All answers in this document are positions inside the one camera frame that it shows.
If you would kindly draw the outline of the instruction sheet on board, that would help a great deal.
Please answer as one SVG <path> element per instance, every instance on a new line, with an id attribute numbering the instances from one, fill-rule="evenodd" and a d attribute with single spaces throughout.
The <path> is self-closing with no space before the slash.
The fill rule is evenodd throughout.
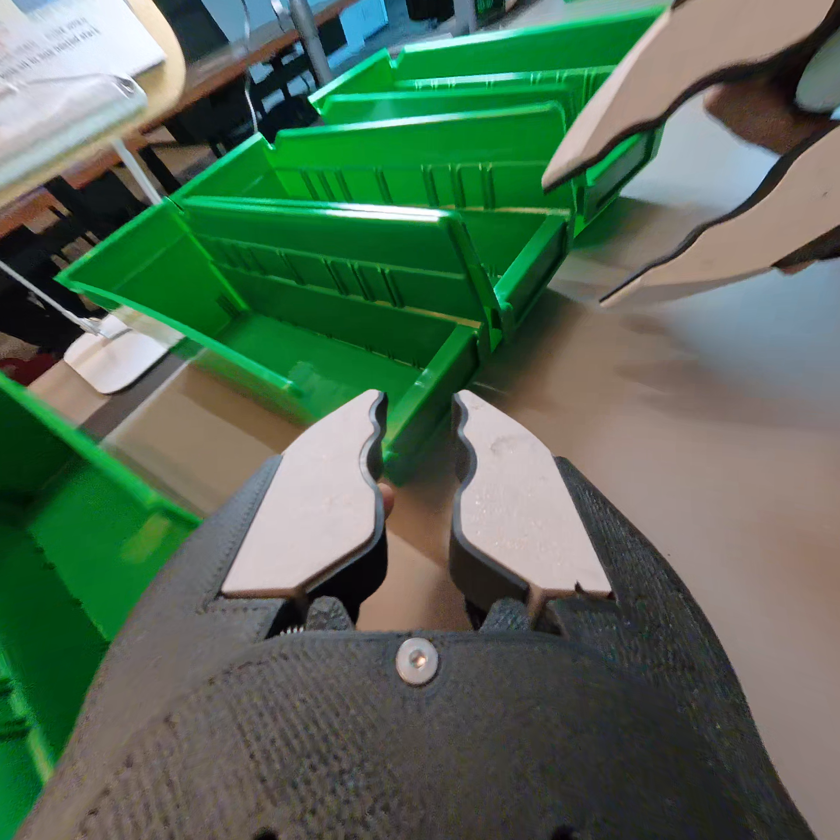
<path id="1" fill-rule="evenodd" d="M 183 87 L 185 62 L 181 48 L 176 44 L 172 28 L 153 2 L 128 3 L 165 52 L 165 60 L 160 65 L 131 78 L 144 90 L 148 102 L 171 101 Z"/>

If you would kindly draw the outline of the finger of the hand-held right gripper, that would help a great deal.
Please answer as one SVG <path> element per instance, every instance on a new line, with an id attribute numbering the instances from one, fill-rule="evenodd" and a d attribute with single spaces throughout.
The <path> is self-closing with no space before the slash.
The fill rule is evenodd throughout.
<path id="1" fill-rule="evenodd" d="M 542 175 L 550 193 L 684 102 L 813 57 L 838 29 L 838 2 L 674 2 L 587 102 Z"/>
<path id="2" fill-rule="evenodd" d="M 814 134 L 780 157 L 746 201 L 630 276 L 601 308 L 685 298 L 819 259 L 813 244 L 838 227 L 838 159 L 839 128 Z"/>

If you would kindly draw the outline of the green plastic bin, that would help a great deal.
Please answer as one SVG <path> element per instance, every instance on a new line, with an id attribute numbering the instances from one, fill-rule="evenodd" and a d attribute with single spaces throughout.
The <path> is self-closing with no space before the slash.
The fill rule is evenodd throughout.
<path id="1" fill-rule="evenodd" d="M 557 102 L 570 128 L 662 7 L 381 49 L 310 96 L 329 124 Z"/>
<path id="2" fill-rule="evenodd" d="M 58 280 L 181 333 L 209 370 L 300 426 L 383 392 L 385 473 L 401 482 L 573 233 L 555 208 L 193 196 L 149 208 Z"/>
<path id="3" fill-rule="evenodd" d="M 1 379 L 1 838 L 53 774 L 100 663 L 201 519 Z"/>
<path id="4" fill-rule="evenodd" d="M 541 180 L 566 128 L 557 101 L 259 135 L 182 186 L 191 197 L 272 198 L 500 213 L 574 214 Z"/>

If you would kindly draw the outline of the red tool bag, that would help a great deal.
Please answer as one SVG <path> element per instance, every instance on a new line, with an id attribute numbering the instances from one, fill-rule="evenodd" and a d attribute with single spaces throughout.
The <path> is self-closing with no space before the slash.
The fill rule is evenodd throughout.
<path id="1" fill-rule="evenodd" d="M 58 361 L 52 353 L 37 353 L 28 359 L 6 357 L 1 359 L 1 372 L 15 383 L 30 386 Z"/>

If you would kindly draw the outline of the grey desk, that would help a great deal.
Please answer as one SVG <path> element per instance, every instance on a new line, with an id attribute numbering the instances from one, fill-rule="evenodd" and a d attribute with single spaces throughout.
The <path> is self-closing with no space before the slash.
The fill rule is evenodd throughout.
<path id="1" fill-rule="evenodd" d="M 838 838 L 838 261 L 660 306 L 592 306 L 774 163 L 703 102 L 670 118 L 654 162 L 581 236 L 475 388 L 664 555 L 726 649 L 797 808 L 818 838 Z M 64 362 L 29 388 L 77 427 L 108 399 Z M 447 570 L 449 429 L 396 491 L 363 633 L 469 629 Z M 296 433 L 195 362 L 102 442 L 207 515 Z"/>

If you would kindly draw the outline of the printed instruction sheet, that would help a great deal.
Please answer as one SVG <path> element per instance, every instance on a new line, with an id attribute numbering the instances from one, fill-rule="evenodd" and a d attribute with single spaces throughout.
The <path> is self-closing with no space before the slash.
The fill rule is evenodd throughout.
<path id="1" fill-rule="evenodd" d="M 163 48 L 124 1 L 2 1 L 1 79 L 137 77 Z"/>

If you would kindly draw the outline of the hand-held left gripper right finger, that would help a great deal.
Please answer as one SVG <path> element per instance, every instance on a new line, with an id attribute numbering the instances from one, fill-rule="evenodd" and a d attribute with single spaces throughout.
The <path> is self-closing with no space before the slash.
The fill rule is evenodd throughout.
<path id="1" fill-rule="evenodd" d="M 488 613 L 512 599 L 538 619 L 552 600 L 613 596 L 613 584 L 548 446 L 472 391 L 453 396 L 458 450 L 449 574 Z"/>

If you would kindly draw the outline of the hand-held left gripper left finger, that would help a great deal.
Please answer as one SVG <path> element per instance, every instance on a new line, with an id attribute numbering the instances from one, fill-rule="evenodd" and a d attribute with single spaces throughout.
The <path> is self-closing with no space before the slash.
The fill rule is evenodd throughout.
<path id="1" fill-rule="evenodd" d="M 364 391 L 282 452 L 220 586 L 226 606 L 272 604 L 305 618 L 330 597 L 358 621 L 387 572 L 386 415 L 387 395 Z"/>

